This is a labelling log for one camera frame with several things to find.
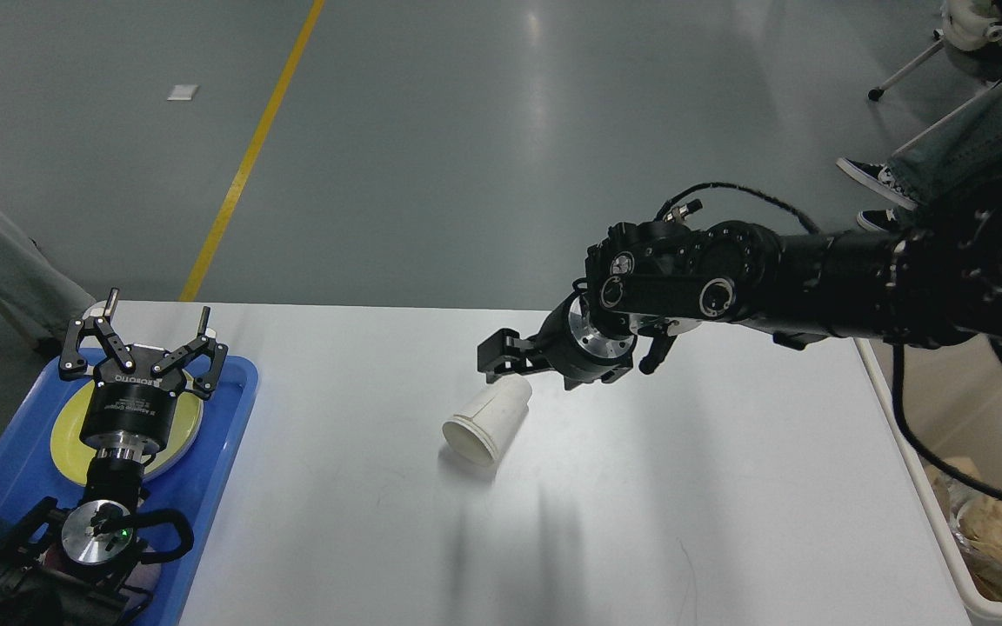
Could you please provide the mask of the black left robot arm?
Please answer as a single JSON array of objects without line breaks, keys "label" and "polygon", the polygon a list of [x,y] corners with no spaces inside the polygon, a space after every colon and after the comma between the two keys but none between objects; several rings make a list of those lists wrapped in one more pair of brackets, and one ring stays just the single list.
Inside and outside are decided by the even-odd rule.
[{"label": "black left robot arm", "polygon": [[214,395],[228,348],[210,308],[179,348],[126,343],[112,325],[118,298],[112,289],[67,328],[58,374],[94,385],[79,435],[94,456],[76,506],[45,496],[1,532],[0,625],[129,625],[154,598],[131,585],[135,571],[194,547],[182,511],[142,510],[144,468],[167,449],[180,397]]}]

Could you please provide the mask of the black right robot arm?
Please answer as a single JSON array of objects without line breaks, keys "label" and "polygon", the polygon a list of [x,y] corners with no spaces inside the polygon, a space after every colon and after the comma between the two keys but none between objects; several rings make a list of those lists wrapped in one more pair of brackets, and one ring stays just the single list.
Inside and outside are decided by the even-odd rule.
[{"label": "black right robot arm", "polygon": [[933,350],[986,336],[1002,364],[1002,173],[946,196],[908,230],[825,233],[798,213],[800,235],[727,221],[694,230],[700,202],[685,190],[652,221],[619,223],[588,249],[584,277],[534,336],[503,328],[478,345],[486,381],[554,371],[571,390],[611,383],[638,363],[655,372],[694,323],[731,323],[795,350],[830,337],[893,346],[896,428],[923,459],[1002,500],[934,455],[905,420],[906,345]]}]

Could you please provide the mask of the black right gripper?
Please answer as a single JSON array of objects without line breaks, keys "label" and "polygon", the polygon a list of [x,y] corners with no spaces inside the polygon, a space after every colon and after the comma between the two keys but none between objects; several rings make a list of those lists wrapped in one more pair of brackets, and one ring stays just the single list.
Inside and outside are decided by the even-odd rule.
[{"label": "black right gripper", "polygon": [[544,319],[535,336],[498,329],[477,347],[477,370],[486,384],[502,376],[556,371],[564,388],[616,382],[631,370],[635,336],[610,336],[593,324],[584,294],[571,293]]}]

